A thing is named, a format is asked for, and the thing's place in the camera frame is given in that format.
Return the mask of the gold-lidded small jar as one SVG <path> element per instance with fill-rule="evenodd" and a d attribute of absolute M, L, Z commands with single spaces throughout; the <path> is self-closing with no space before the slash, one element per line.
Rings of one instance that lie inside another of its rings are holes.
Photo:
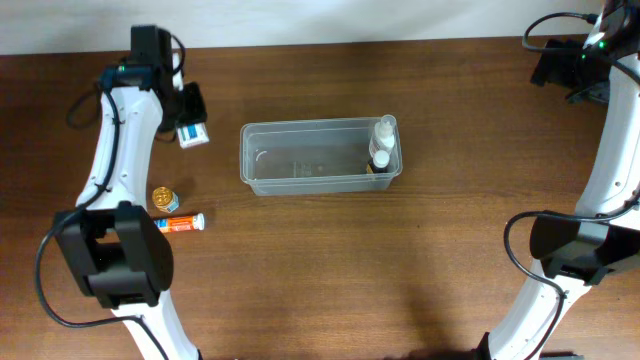
<path fill-rule="evenodd" d="M 179 197 L 167 187 L 158 187 L 152 192 L 155 207 L 165 213 L 172 213 L 179 208 Z"/>

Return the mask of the orange effervescent tablet tube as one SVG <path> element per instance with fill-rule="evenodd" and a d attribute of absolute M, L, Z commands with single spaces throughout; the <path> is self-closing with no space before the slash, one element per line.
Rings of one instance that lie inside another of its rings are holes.
<path fill-rule="evenodd" d="M 205 217 L 202 213 L 189 216 L 174 216 L 154 220 L 162 233 L 202 231 L 205 229 Z"/>

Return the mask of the dark bottle with white cap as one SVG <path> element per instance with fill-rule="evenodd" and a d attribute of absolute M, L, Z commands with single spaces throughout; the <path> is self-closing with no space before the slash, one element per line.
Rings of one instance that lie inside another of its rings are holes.
<path fill-rule="evenodd" d="M 368 174 L 386 173 L 390 162 L 390 155 L 385 150 L 374 153 L 367 163 L 366 172 Z"/>

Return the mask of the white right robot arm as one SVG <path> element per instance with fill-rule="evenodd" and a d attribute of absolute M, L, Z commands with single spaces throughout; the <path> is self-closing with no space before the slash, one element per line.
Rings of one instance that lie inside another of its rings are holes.
<path fill-rule="evenodd" d="M 597 32 L 584 44 L 563 46 L 580 64 L 608 65 L 607 114 L 595 163 L 572 215 L 529 211 L 513 216 L 503 233 L 511 246 L 512 227 L 533 219 L 526 277 L 502 322 L 484 334 L 478 359 L 539 359 L 571 307 L 606 276 L 639 265 L 639 43 Z"/>

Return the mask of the white spray bottle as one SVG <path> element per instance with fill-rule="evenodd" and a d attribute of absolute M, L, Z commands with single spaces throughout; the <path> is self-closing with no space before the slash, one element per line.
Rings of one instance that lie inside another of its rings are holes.
<path fill-rule="evenodd" d="M 369 155 L 371 157 L 378 151 L 385 151 L 388 154 L 393 152 L 396 145 L 396 123 L 396 118 L 387 114 L 373 125 L 369 142 Z"/>

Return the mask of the white Panadol medicine box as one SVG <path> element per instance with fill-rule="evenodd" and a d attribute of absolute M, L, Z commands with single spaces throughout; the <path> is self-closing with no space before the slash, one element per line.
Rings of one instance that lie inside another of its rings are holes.
<path fill-rule="evenodd" d="M 204 122 L 178 127 L 176 134 L 182 149 L 203 145 L 210 141 Z"/>

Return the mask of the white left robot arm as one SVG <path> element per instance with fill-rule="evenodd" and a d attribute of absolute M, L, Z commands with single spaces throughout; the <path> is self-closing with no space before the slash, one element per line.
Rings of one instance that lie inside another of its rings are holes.
<path fill-rule="evenodd" d="M 84 189 L 59 212 L 42 242 L 55 240 L 79 288 L 112 312 L 84 327 L 123 323 L 146 359 L 199 359 L 175 310 L 172 248 L 147 211 L 147 176 L 159 133 L 181 147 L 205 144 L 199 86 L 183 81 L 186 52 L 156 25 L 131 29 L 127 57 L 103 71 L 101 130 Z"/>

